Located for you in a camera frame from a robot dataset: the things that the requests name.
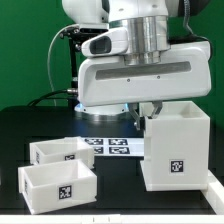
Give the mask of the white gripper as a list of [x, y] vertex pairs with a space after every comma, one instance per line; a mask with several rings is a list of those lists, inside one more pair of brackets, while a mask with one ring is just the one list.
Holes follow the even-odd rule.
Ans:
[[79, 69], [78, 99], [87, 106], [128, 105], [137, 130], [140, 102], [153, 102], [156, 119], [164, 100], [207, 95], [211, 90], [210, 44], [207, 41], [174, 44], [156, 64], [127, 66], [122, 56], [85, 60]]

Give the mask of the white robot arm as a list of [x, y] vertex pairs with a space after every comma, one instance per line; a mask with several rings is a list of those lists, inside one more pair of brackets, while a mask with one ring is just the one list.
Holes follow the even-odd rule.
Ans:
[[189, 17], [211, 0], [62, 0], [82, 31], [86, 60], [78, 70], [78, 100], [85, 107], [126, 104], [138, 129], [145, 117], [138, 103], [150, 102], [155, 118], [167, 100], [201, 97], [211, 90], [211, 42], [189, 32], [171, 39], [168, 20]]

